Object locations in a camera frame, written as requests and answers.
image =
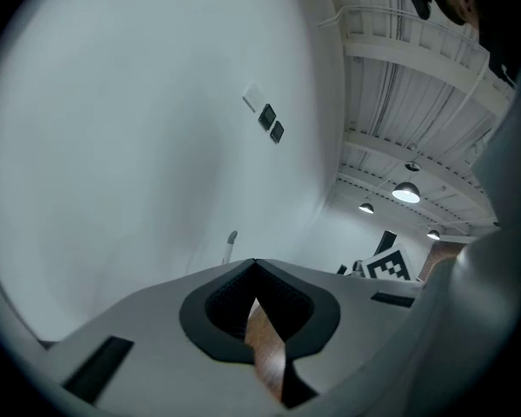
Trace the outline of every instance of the wall-mounted sensor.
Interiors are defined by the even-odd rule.
[[[249,87],[245,91],[245,94],[243,95],[243,100],[254,113],[258,113],[259,111],[261,111],[267,103],[267,100],[262,94],[259,85],[257,85],[256,83],[251,83],[249,85]]]
[[[276,143],[280,143],[281,136],[284,134],[284,127],[282,127],[280,121],[276,121],[274,128],[270,132],[270,137]]]
[[[272,127],[272,124],[274,123],[274,119],[276,119],[276,113],[274,113],[270,103],[267,103],[259,116],[260,125],[262,125],[263,129],[269,131],[270,127]]]

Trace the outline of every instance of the wall fixture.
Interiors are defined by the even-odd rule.
[[[364,204],[361,204],[359,206],[360,210],[363,210],[364,212],[370,213],[371,215],[374,213],[374,207],[372,204],[365,202]]]
[[[260,113],[259,123],[260,125],[262,125],[263,129],[269,131],[275,119],[276,113],[274,113],[274,110],[272,109],[270,103],[267,103],[264,107],[264,110],[262,110],[262,113]]]
[[[437,230],[431,230],[426,234],[429,238],[435,241],[440,241],[440,233]]]
[[[439,226],[438,224],[433,224],[429,226],[426,232],[426,236],[434,241],[440,241],[441,234],[444,233],[444,228]]]
[[[408,162],[406,169],[412,173],[420,171],[420,165],[415,162]],[[420,192],[415,184],[411,181],[412,173],[409,175],[409,180],[406,182],[399,183],[393,190],[392,195],[398,198],[400,201],[409,202],[415,204],[420,201]]]

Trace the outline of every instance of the white wall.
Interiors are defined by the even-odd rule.
[[[40,338],[219,264],[234,229],[234,260],[293,259],[343,130],[339,34],[316,28],[331,0],[26,9],[0,55],[0,282]]]
[[[311,228],[296,261],[305,267],[334,273],[344,264],[351,271],[356,260],[374,255],[385,230],[398,236],[394,245],[404,245],[413,271],[418,275],[430,252],[432,240],[379,213],[377,208],[374,215],[369,215],[359,210],[358,202],[334,193]]]
[[[18,361],[44,370],[46,350],[20,320],[16,310],[8,303],[0,289],[0,343]]]

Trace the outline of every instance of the ceiling beam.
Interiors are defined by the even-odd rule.
[[[446,82],[466,94],[471,91],[478,76],[477,71],[471,71],[442,54],[401,40],[352,34],[344,40],[344,47],[348,56],[403,65]],[[484,79],[475,89],[473,98],[497,117],[501,117],[508,106],[507,98]]]
[[[415,158],[414,153],[409,149],[379,139],[378,137],[364,135],[356,131],[350,131],[346,135],[346,144],[400,162],[409,162]],[[494,210],[486,196],[475,189],[469,182],[464,181],[459,176],[454,175],[453,172],[448,170],[446,167],[443,167],[426,157],[418,156],[417,163],[428,175],[438,179],[441,183],[454,190],[458,195],[463,196],[465,199],[481,208],[488,216],[494,215]]]
[[[374,190],[374,193],[385,197],[390,197],[392,195],[393,189],[395,188],[395,185],[391,182],[383,183],[384,180],[378,178],[377,176],[369,175],[357,169],[352,169],[351,167],[347,167],[346,165],[343,165],[341,167],[339,175],[341,175],[344,178],[352,178],[354,179],[354,181],[359,181],[362,184],[368,186],[370,190]],[[406,204],[404,208],[409,208],[418,211],[420,214],[425,215],[426,217],[430,218],[431,220],[435,221],[437,224],[440,225],[459,219],[456,216],[441,209],[439,206],[423,198],[421,198],[421,200],[416,204]],[[463,235],[469,235],[471,233],[471,227],[467,224],[454,223],[451,225],[451,227],[455,228],[459,233]]]
[[[338,196],[342,196],[355,202],[358,206],[364,201],[364,196],[368,194],[367,190],[360,189],[359,187],[355,187],[354,185],[342,181],[336,182],[333,192]],[[417,225],[418,221],[420,221],[420,216],[413,213],[411,210],[403,208],[395,202],[380,196],[371,199],[371,204],[374,206],[374,215],[385,215],[392,218],[394,221],[401,222],[420,234],[425,233],[425,228],[421,228]],[[469,242],[474,240],[474,237],[472,236],[456,235],[455,231],[452,231],[451,229],[445,230],[440,238],[441,241],[444,242]]]

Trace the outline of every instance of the pipe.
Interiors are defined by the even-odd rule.
[[[475,40],[471,39],[470,37],[466,36],[465,34],[462,34],[460,32],[457,32],[455,30],[452,30],[450,28],[447,28],[446,26],[431,22],[429,20],[423,20],[420,18],[417,14],[413,14],[412,12],[408,12],[406,10],[396,10],[394,8],[386,8],[384,6],[372,6],[368,4],[348,4],[346,6],[343,6],[340,8],[338,12],[336,12],[336,15],[333,17],[330,17],[326,20],[323,20],[318,24],[319,28],[326,28],[327,26],[333,26],[337,22],[340,21],[341,17],[343,16],[345,11],[351,11],[351,12],[377,12],[380,14],[389,14],[393,16],[402,16],[405,18],[411,18],[414,20],[417,20],[421,22],[422,24],[426,24],[429,26],[433,26],[434,28],[438,28],[439,30],[443,30],[447,32],[448,34],[451,34],[455,37],[460,37],[463,40],[465,40],[467,43],[469,43],[474,49],[476,50],[482,50],[484,52],[487,52],[482,46],[478,44]]]
[[[396,164],[395,164],[395,165],[390,169],[390,171],[389,171],[388,173],[393,172],[393,171],[398,167],[398,165],[399,165],[399,164],[396,163]],[[366,199],[368,199],[368,197],[369,197],[370,195],[373,195],[374,192],[375,192],[376,190],[381,189],[384,185],[386,185],[386,184],[387,184],[388,182],[390,182],[391,180],[392,180],[392,178],[390,177],[390,178],[388,178],[388,179],[383,179],[383,180],[382,180],[382,183],[381,183],[380,185],[378,185],[378,186],[374,186],[374,185],[373,185],[373,188],[370,190],[369,194],[366,196]]]
[[[423,138],[419,143],[417,144],[418,149],[424,148],[428,143],[432,143],[441,133],[444,131],[450,123],[452,123],[453,119],[456,118],[456,116],[459,114],[459,112],[464,108],[464,106],[471,100],[473,94],[475,94],[475,91],[477,90],[478,86],[480,85],[481,81],[485,77],[485,73],[488,70],[488,62],[490,61],[490,55],[486,56],[485,62],[483,63],[482,68],[480,69],[479,73],[477,74],[477,78],[475,79],[475,82],[471,86],[471,89],[469,92],[465,95],[464,99],[461,101],[459,106],[453,111],[450,118],[445,121],[442,126],[433,133],[431,136],[429,136],[427,139]]]
[[[234,250],[235,238],[237,237],[237,230],[234,230],[229,234],[228,242],[226,243],[226,251],[224,252],[224,257],[222,258],[222,264],[228,264],[230,258],[232,257],[232,250]]]

